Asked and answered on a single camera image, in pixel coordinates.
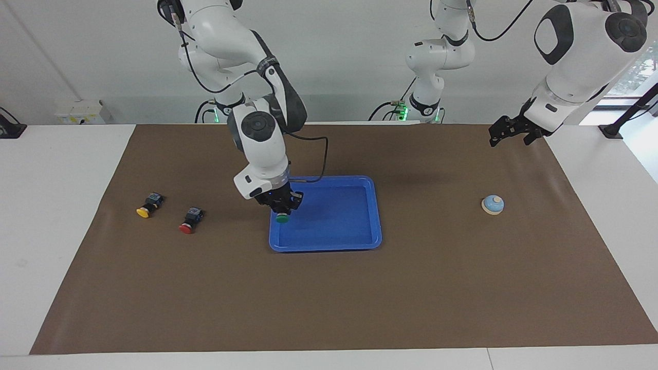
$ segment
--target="red button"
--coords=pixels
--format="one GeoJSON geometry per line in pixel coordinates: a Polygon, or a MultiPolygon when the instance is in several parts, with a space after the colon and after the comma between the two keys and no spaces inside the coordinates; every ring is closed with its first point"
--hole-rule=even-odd
{"type": "Polygon", "coordinates": [[[192,226],[190,226],[188,224],[181,224],[178,227],[178,230],[181,230],[185,234],[191,234],[192,233],[192,226]]]}

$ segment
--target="brown paper mat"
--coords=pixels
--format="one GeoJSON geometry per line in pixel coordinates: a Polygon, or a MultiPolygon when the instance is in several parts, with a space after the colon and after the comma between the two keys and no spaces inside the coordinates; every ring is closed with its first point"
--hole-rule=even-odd
{"type": "MultiPolygon", "coordinates": [[[[331,137],[328,174],[375,181],[384,243],[285,255],[234,188],[225,126],[139,126],[31,353],[657,343],[546,142],[492,149],[486,130],[306,127],[331,137]],[[151,191],[168,199],[141,219],[151,191]],[[207,216],[188,236],[191,206],[207,216]]],[[[323,145],[286,141],[293,174],[316,174],[323,145]]]]}

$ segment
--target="white wall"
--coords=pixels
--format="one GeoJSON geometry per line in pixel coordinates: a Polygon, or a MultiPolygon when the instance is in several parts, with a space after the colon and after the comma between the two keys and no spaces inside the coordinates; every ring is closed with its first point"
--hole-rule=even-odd
{"type": "MultiPolygon", "coordinates": [[[[413,78],[409,46],[438,35],[429,1],[410,3],[245,0],[238,17],[266,39],[309,120],[363,120],[413,78]]],[[[525,3],[481,1],[478,28],[498,34],[525,3]]],[[[502,40],[476,40],[473,65],[442,73],[446,121],[518,113],[549,70],[533,33],[554,4],[536,1],[502,40]]],[[[649,36],[657,34],[655,21],[649,36]]],[[[0,104],[26,123],[55,124],[55,102],[76,96],[102,99],[121,123],[190,122],[207,98],[179,65],[180,39],[155,0],[0,0],[0,35],[0,104]]],[[[257,76],[244,86],[252,96],[267,92],[257,76]]]]}

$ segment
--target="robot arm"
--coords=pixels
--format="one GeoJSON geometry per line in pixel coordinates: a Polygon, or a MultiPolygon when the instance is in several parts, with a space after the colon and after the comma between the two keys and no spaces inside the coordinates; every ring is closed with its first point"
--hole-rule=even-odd
{"type": "Polygon", "coordinates": [[[626,70],[646,42],[647,11],[638,0],[558,2],[564,4],[546,13],[534,36],[552,68],[519,116],[501,117],[489,128],[492,147],[518,134],[528,134],[526,145],[552,135],[626,70]]]}
{"type": "Polygon", "coordinates": [[[433,120],[444,87],[443,78],[436,73],[464,68],[475,59],[466,0],[440,0],[434,24],[443,36],[416,42],[407,56],[407,66],[417,77],[415,89],[405,102],[410,107],[408,119],[433,120]]]}
{"type": "MultiPolygon", "coordinates": [[[[191,72],[190,64],[194,66],[194,72],[203,84],[212,90],[220,91],[238,78],[238,75],[228,70],[232,66],[238,65],[234,61],[217,59],[206,54],[198,45],[194,45],[186,51],[185,47],[178,50],[178,60],[180,64],[191,72]]],[[[228,89],[215,94],[215,113],[228,117],[234,107],[244,104],[248,97],[240,89],[239,81],[233,83],[228,89]]]]}
{"type": "Polygon", "coordinates": [[[234,16],[241,0],[160,0],[158,4],[161,3],[173,13],[171,19],[179,31],[181,22],[189,24],[200,48],[198,54],[190,53],[190,59],[199,61],[209,71],[202,78],[214,81],[214,86],[225,86],[221,77],[213,77],[213,72],[223,69],[222,63],[227,67],[251,63],[272,88],[271,94],[232,107],[228,126],[236,146],[249,161],[234,178],[240,194],[270,206],[285,221],[303,197],[290,188],[283,140],[284,133],[301,130],[306,121],[301,98],[260,35],[240,24],[234,16]]]}

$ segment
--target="blue tray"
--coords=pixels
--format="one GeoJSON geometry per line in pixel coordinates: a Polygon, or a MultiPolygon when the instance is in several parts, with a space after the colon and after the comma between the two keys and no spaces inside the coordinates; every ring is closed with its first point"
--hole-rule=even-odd
{"type": "Polygon", "coordinates": [[[270,218],[270,247],[277,252],[372,250],[382,243],[382,226],[367,176],[328,176],[315,184],[293,183],[304,200],[290,222],[270,218]]]}

